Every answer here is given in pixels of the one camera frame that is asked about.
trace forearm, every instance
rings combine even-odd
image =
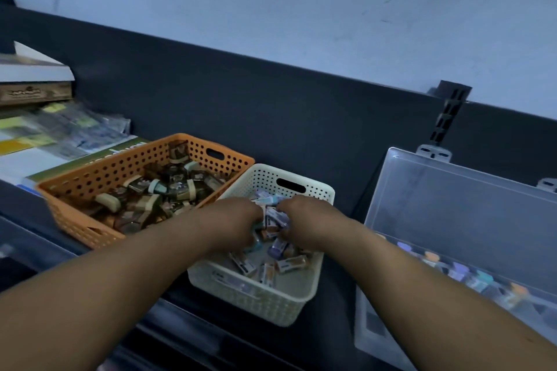
[[[421,370],[550,369],[557,348],[495,303],[355,221],[328,254]]]
[[[89,252],[0,297],[2,368],[94,369],[207,250],[195,215]]]

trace hand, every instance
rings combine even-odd
[[[207,237],[209,251],[234,252],[254,242],[250,229],[263,220],[263,210],[247,198],[228,198],[186,213],[183,219],[197,221],[202,237]]]
[[[303,195],[282,201],[277,210],[290,219],[290,228],[281,237],[310,251],[326,252],[350,220],[328,202]]]

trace basket handle hole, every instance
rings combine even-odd
[[[89,230],[92,230],[94,233],[96,234],[100,234],[102,235],[102,232],[100,229],[97,229],[96,227],[87,227]]]
[[[220,151],[213,150],[212,148],[207,148],[205,151],[207,152],[207,156],[211,156],[213,158],[216,158],[217,160],[225,159],[225,155]]]
[[[287,190],[294,191],[294,192],[299,192],[301,194],[306,192],[306,187],[305,186],[300,185],[299,183],[287,181],[286,179],[282,179],[282,178],[277,179],[277,185],[282,186],[283,188],[286,188]]]

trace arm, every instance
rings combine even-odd
[[[416,368],[555,369],[557,346],[328,203],[296,196],[279,209],[291,220],[287,239],[342,265]]]
[[[241,249],[261,208],[225,199],[39,274],[0,296],[0,369],[95,369],[172,281]]]

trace printed label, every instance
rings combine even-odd
[[[241,292],[244,295],[257,299],[257,297],[254,294],[255,287],[247,284],[246,282],[244,282],[242,279],[239,279],[238,277],[230,276],[228,274],[222,273],[217,270],[213,270],[211,277],[213,278],[213,280],[216,280],[217,282],[225,286],[228,286],[231,289],[237,290],[238,292]]]

